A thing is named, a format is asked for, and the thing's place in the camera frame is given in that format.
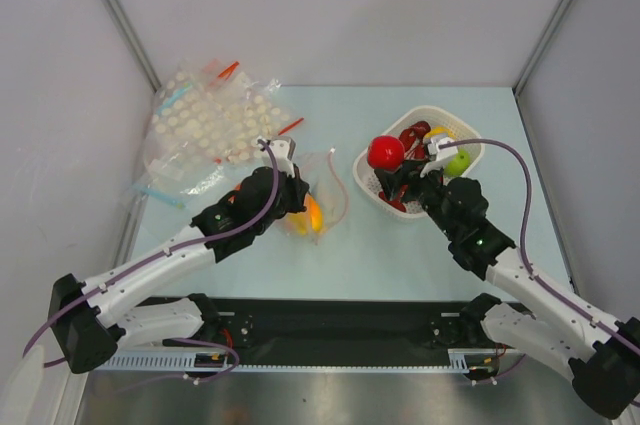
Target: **clear plastic bag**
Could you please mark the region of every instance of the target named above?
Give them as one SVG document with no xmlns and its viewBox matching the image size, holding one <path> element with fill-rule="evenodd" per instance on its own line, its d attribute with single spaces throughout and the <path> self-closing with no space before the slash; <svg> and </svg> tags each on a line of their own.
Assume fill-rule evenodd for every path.
<svg viewBox="0 0 640 425">
<path fill-rule="evenodd" d="M 278 87 L 252 79 L 238 62 L 213 60 L 201 70 L 181 62 L 153 99 L 145 173 L 131 191 L 166 206 L 162 221 L 185 220 L 176 209 L 188 215 L 200 202 L 214 203 L 242 178 L 236 171 L 251 173 L 262 157 L 256 138 L 273 138 L 290 125 L 293 114 L 274 102 Z M 153 234 L 163 235 L 161 229 Z"/>
<path fill-rule="evenodd" d="M 284 229 L 292 236 L 310 238 L 314 242 L 340 223 L 349 210 L 349 194 L 333 167 L 335 149 L 325 153 L 309 153 L 295 159 L 300 176 L 309 184 L 305 197 L 306 212 L 284 217 Z"/>
</svg>

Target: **red apple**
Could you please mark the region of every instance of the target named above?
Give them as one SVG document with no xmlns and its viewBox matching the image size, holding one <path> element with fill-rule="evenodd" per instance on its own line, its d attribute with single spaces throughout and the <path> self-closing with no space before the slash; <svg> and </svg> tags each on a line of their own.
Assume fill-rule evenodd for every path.
<svg viewBox="0 0 640 425">
<path fill-rule="evenodd" d="M 383 135 L 371 140 L 367 163 L 371 168 L 393 172 L 404 162 L 404 145 L 396 137 Z"/>
</svg>

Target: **red pepper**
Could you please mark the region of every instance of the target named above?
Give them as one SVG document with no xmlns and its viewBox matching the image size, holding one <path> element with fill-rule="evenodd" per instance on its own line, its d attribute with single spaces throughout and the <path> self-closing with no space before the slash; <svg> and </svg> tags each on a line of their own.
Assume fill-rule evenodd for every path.
<svg viewBox="0 0 640 425">
<path fill-rule="evenodd" d="M 407 207 L 405 207 L 404 204 L 399 199 L 389 201 L 385 198 L 384 192 L 379 192 L 378 197 L 380 198 L 380 200 L 382 200 L 385 203 L 388 203 L 396 210 L 407 213 Z"/>
<path fill-rule="evenodd" d="M 416 133 L 410 128 L 405 128 L 398 139 L 402 142 L 404 146 L 404 151 L 408 152 L 413 147 L 414 142 L 416 141 Z"/>
<path fill-rule="evenodd" d="M 424 138 L 424 136 L 431 131 L 431 125 L 429 125 L 424 120 L 420 120 L 419 122 L 414 123 L 409 127 L 409 130 L 413 131 L 413 133 L 420 140 Z"/>
<path fill-rule="evenodd" d="M 424 153 L 424 147 L 422 147 L 422 145 L 417 146 L 416 149 L 413 151 L 413 159 L 424 160 L 425 158 L 427 158 L 427 154 Z"/>
</svg>

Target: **purple tube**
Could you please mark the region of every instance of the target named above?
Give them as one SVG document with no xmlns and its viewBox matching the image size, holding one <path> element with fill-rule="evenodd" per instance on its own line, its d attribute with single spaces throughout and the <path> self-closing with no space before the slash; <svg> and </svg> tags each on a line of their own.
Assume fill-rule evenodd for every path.
<svg viewBox="0 0 640 425">
<path fill-rule="evenodd" d="M 497 147 L 503 148 L 504 150 L 511 153 L 511 155 L 513 155 L 518 160 L 518 162 L 520 163 L 520 166 L 522 167 L 522 171 L 524 172 L 524 179 L 527 185 L 527 195 L 526 195 L 526 200 L 524 205 L 524 214 L 522 216 L 522 226 L 520 227 L 520 255 L 522 256 L 522 262 L 524 263 L 524 266 L 527 269 L 527 272 L 529 273 L 529 275 L 533 275 L 533 267 L 531 265 L 531 262 L 529 262 L 529 257 L 527 256 L 527 246 L 526 246 L 527 225 L 529 223 L 529 212 L 531 211 L 531 195 L 532 195 L 532 189 L 533 189 L 533 186 L 531 183 L 531 174 L 529 173 L 529 167 L 527 167 L 527 164 L 524 161 L 524 158 L 522 157 L 522 155 L 518 153 L 518 151 L 515 148 L 511 147 L 510 145 L 507 145 L 504 142 L 500 142 L 498 140 L 491 140 L 487 138 L 471 138 L 468 140 L 458 140 L 457 142 L 447 143 L 445 145 L 442 145 L 442 148 L 456 147 L 459 145 L 470 145 L 474 143 L 485 143 L 487 145 L 495 145 Z M 544 279 L 540 278 L 539 276 L 534 276 L 533 278 L 542 288 L 544 288 L 554 298 L 558 299 L 560 302 L 562 302 L 571 310 L 579 314 L 585 320 L 589 322 L 593 321 L 594 319 L 593 315 L 591 315 L 586 310 L 583 310 L 579 305 L 573 303 L 570 299 L 562 295 L 560 292 L 554 289 L 551 285 L 549 285 L 546 281 L 544 281 Z M 600 322 L 597 322 L 596 326 L 600 330 L 603 330 L 606 334 L 618 340 L 620 343 L 622 343 L 625 347 L 627 347 L 633 353 L 640 356 L 640 348 L 638 348 L 636 345 L 634 345 L 629 340 L 624 338 L 618 332 L 616 332 L 615 330 L 612 330 L 607 325 Z"/>
<path fill-rule="evenodd" d="M 251 220 L 249 220 L 246 223 L 243 223 L 242 225 L 240 225 L 239 227 L 234 228 L 233 230 L 229 230 L 228 232 L 218 233 L 216 235 L 210 235 L 208 237 L 202 237 L 202 238 L 196 238 L 196 239 L 193 239 L 193 240 L 187 240 L 185 242 L 181 242 L 181 243 L 178 243 L 176 245 L 173 245 L 172 247 L 169 247 L 169 251 L 175 252 L 175 251 L 181 250 L 181 249 L 183 249 L 185 247 L 189 247 L 191 245 L 197 245 L 197 244 L 204 243 L 204 242 L 211 242 L 211 241 L 222 240 L 222 239 L 225 239 L 225 238 L 233 237 L 234 235 L 242 233 L 245 230 L 251 228 L 260 219 L 262 219 L 262 217 L 264 217 L 267 214 L 267 212 L 269 211 L 269 209 L 271 208 L 271 206 L 275 202 L 276 195 L 278 193 L 278 181 L 279 181 L 278 163 L 276 161 L 275 155 L 273 154 L 273 151 L 271 151 L 271 148 L 269 148 L 268 144 L 265 143 L 262 140 L 260 140 L 258 143 L 260 145 L 262 145 L 264 147 L 264 149 L 266 150 L 267 154 L 269 155 L 269 159 L 271 160 L 271 167 L 273 168 L 273 186 L 271 187 L 271 194 L 269 195 L 269 199 L 267 200 L 267 203 L 265 203 L 265 205 L 262 208 L 262 210 L 260 210 L 256 214 L 256 216 L 253 217 Z M 113 277 L 111 277 L 109 280 L 107 280 L 105 282 L 105 284 L 108 287 L 110 287 L 113 284 L 115 284 L 116 282 L 118 282 L 119 280 L 122 280 L 124 277 L 126 277 L 128 275 L 131 275 L 133 272 L 141 269 L 145 265 L 148 265 L 151 262 L 154 262 L 154 261 L 156 261 L 159 258 L 162 258 L 164 256 L 165 256 L 164 251 L 159 251 L 158 253 L 155 253 L 155 254 L 153 254 L 153 255 L 151 255 L 151 256 L 143 259 L 143 260 L 140 260 L 138 263 L 136 263 L 132 267 L 128 268 L 127 270 L 124 270 L 123 272 L 120 272 L 119 274 L 114 275 Z M 44 332 L 46 332 L 49 327 L 51 327 L 54 323 L 56 323 L 56 321 L 58 321 L 60 319 L 60 317 L 62 317 L 63 315 L 68 313 L 70 310 L 72 310 L 73 308 L 75 308 L 78 305 L 80 305 L 81 303 L 84 303 L 87 300 L 91 299 L 92 297 L 96 296 L 98 293 L 100 293 L 100 289 L 98 287 L 96 287 L 93 290 L 91 290 L 90 292 L 87 292 L 85 295 L 76 298 L 74 301 L 72 301 L 71 303 L 69 303 L 68 305 L 62 307 L 60 310 L 58 310 L 56 313 L 54 313 L 49 318 L 49 320 L 47 320 L 36 331 L 36 333 L 33 335 L 33 337 L 31 337 L 29 339 L 29 341 L 27 342 L 27 345 L 24 347 L 24 351 L 22 352 L 22 356 L 24 357 L 27 353 L 29 353 L 29 350 L 31 350 L 33 348 L 33 346 L 40 339 L 40 337 L 44 334 Z M 62 363 L 63 361 L 65 361 L 63 358 L 58 358 L 58 359 L 53 360 L 51 362 L 46 362 L 44 364 L 44 367 L 45 368 L 53 367 L 55 365 L 58 365 L 58 364 Z"/>
</svg>

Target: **metal frame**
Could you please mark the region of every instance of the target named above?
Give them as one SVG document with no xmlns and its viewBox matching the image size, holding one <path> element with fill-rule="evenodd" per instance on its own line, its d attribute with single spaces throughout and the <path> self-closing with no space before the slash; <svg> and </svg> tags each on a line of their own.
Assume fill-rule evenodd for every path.
<svg viewBox="0 0 640 425">
<path fill-rule="evenodd" d="M 569 12 L 574 2 L 575 0 L 560 0 L 558 2 L 558 5 L 556 5 L 556 8 L 551 14 L 551 17 L 549 18 L 549 21 L 547 22 L 547 25 L 545 26 L 537 45 L 531 52 L 531 55 L 529 55 L 529 58 L 527 59 L 522 72 L 520 73 L 520 78 L 518 78 L 518 81 L 513 87 L 513 92 L 516 100 L 522 94 L 522 91 L 527 85 L 529 78 L 531 78 L 531 75 L 540 63 L 540 60 L 544 56 L 544 53 L 551 45 L 553 38 L 557 35 L 560 26 L 566 19 L 567 13 Z"/>
<path fill-rule="evenodd" d="M 127 44 L 131 55 L 140 66 L 142 73 L 144 73 L 149 85 L 153 89 L 154 92 L 158 91 L 161 86 L 160 80 L 158 79 L 158 75 L 156 74 L 149 57 L 147 56 L 147 52 L 145 51 L 142 43 L 140 42 L 140 38 L 136 34 L 133 25 L 129 21 L 127 14 L 124 12 L 122 5 L 119 0 L 102 0 L 111 18 L 113 18 L 116 27 L 120 31 L 122 35 L 122 39 Z"/>
</svg>

